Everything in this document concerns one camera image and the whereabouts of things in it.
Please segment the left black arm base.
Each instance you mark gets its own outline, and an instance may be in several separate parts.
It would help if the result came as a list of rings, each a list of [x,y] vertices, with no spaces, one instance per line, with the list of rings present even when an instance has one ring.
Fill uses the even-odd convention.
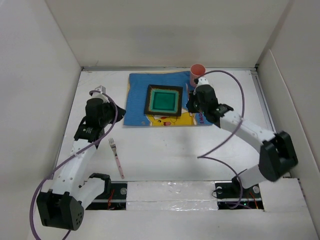
[[[128,183],[125,181],[111,182],[110,192],[97,196],[86,210],[122,211],[126,210]]]

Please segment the square green ceramic plate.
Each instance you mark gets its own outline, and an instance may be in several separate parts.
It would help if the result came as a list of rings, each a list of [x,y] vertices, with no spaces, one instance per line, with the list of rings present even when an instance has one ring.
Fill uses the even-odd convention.
[[[182,115],[183,87],[150,84],[144,106],[144,114],[165,117]]]

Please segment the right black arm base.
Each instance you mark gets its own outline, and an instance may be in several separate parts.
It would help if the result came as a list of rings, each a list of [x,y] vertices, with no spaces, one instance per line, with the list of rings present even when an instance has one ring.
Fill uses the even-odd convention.
[[[258,168],[245,169],[230,181],[216,181],[212,197],[220,210],[263,209],[259,183],[266,179]]]

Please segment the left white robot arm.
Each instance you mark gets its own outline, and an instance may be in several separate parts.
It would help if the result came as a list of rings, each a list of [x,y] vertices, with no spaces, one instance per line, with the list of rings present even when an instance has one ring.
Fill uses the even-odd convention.
[[[105,127],[115,125],[125,113],[104,93],[86,102],[85,116],[74,135],[68,161],[57,166],[61,170],[57,178],[48,191],[41,191],[36,198],[43,226],[76,231],[92,201],[111,194],[108,174],[93,173],[85,180],[85,170],[101,140],[107,136]]]

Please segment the orange plastic cup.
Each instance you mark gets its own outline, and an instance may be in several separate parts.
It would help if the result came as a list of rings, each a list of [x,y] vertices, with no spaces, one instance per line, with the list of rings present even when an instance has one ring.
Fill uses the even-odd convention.
[[[192,87],[196,86],[195,79],[199,78],[206,72],[206,68],[202,64],[194,64],[190,67],[189,83]]]

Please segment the fork with pink handle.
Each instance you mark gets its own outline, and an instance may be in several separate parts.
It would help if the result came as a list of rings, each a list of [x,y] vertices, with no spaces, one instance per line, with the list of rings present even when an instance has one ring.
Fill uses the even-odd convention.
[[[111,150],[113,152],[114,159],[115,159],[115,162],[116,162],[120,177],[121,177],[121,179],[124,179],[125,175],[124,175],[124,172],[123,172],[120,160],[119,160],[119,156],[118,156],[118,153],[117,153],[117,147],[116,147],[115,141],[114,141],[113,138],[110,138],[108,141],[109,141],[110,148],[111,148]]]

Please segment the blue Pikachu placemat cloth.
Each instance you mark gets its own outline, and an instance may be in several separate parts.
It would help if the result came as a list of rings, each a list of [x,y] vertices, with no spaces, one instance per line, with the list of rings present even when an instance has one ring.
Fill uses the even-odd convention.
[[[188,71],[172,73],[131,73],[128,82],[124,125],[136,127],[190,127],[211,125],[202,113],[188,112],[186,107],[188,102],[186,84],[188,84],[189,91],[192,91],[193,87],[190,86],[190,73]],[[144,114],[149,85],[183,87],[181,116]]]

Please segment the knife with pink handle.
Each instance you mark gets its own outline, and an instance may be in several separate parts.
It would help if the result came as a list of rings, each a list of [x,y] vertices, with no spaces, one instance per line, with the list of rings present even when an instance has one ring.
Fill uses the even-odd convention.
[[[187,99],[188,99],[188,101],[189,101],[189,99],[190,99],[190,89],[189,89],[188,83],[185,84],[185,88],[186,88]]]

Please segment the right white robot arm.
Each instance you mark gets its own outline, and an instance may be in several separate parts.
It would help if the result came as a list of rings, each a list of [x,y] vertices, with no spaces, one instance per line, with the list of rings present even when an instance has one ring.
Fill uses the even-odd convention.
[[[298,164],[287,132],[273,132],[243,119],[232,107],[218,102],[209,84],[190,91],[186,107],[190,113],[203,114],[208,122],[236,135],[259,153],[258,164],[234,177],[231,191],[235,196],[243,197],[250,187],[261,182],[276,182]]]

